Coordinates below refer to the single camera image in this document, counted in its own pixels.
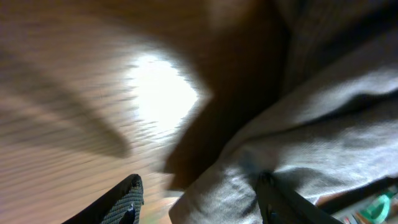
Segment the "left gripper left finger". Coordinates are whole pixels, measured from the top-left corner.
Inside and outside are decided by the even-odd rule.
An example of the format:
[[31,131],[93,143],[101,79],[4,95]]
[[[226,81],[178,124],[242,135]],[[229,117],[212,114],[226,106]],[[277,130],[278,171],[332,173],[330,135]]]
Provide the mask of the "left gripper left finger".
[[131,174],[64,224],[139,224],[143,204],[142,179]]

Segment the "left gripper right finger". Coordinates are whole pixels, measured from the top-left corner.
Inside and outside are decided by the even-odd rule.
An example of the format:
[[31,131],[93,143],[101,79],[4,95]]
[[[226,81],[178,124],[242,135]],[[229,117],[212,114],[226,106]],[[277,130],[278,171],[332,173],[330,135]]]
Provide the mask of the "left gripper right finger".
[[260,174],[256,199],[265,224],[340,224],[271,174]]

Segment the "grey shorts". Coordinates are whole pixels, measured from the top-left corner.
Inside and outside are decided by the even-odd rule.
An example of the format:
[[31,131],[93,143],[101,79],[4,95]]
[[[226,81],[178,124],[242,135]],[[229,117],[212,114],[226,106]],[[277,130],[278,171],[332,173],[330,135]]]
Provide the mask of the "grey shorts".
[[261,172],[309,203],[397,176],[397,2],[276,5],[291,32],[282,96],[189,186],[173,223],[260,223]]

